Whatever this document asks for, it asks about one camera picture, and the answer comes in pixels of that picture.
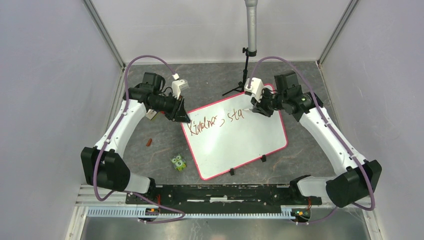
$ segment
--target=black tripod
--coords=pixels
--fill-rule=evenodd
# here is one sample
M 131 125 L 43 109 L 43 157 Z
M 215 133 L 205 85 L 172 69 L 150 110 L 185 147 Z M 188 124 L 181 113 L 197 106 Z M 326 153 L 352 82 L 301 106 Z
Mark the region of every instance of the black tripod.
M 231 93 L 231 92 L 239 92 L 242 93 L 245 90 L 245 85 L 246 85 L 246 80 L 248 79 L 248 63 L 249 63 L 249 52 L 248 52 L 248 48 L 247 47 L 243 47 L 243 53 L 246 54 L 246 63 L 244 65 L 244 70 L 243 70 L 243 81 L 239 81 L 238 82 L 238 87 L 235 87 L 229 91 L 227 91 L 226 93 L 223 94 L 223 96 Z

